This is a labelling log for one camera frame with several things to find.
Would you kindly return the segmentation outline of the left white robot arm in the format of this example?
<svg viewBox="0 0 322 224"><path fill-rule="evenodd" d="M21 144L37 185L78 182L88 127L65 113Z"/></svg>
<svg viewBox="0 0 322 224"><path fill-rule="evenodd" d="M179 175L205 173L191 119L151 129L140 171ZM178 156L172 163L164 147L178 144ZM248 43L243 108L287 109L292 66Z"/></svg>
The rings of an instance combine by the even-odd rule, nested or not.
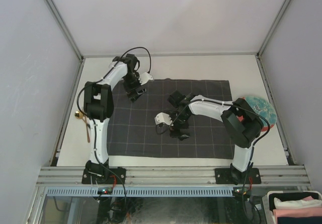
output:
<svg viewBox="0 0 322 224"><path fill-rule="evenodd" d="M100 184L110 179L107 134L114 112L113 89L122 81L126 96L135 102L146 92L142 86L153 80L148 72L140 74L137 66L140 61L134 54L116 56L101 80L86 82L84 86L83 107L91 128L91 154L86 169L93 172L93 179Z"/></svg>

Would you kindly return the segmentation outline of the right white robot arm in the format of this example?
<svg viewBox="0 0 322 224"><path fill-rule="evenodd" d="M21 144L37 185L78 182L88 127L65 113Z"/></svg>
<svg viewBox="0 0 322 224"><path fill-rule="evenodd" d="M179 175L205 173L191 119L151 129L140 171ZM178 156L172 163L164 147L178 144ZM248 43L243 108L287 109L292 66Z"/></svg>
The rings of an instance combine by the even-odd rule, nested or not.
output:
<svg viewBox="0 0 322 224"><path fill-rule="evenodd" d="M188 119L205 116L223 123L229 138L234 144L233 160L229 167L229 178L234 184L243 183L249 177L255 144L260 139L264 124L247 101L238 98L235 101L220 101L202 95L183 95L174 91L168 97L174 111L159 113L155 117L156 125L166 124L170 136L184 140L190 137L183 129L189 128Z"/></svg>

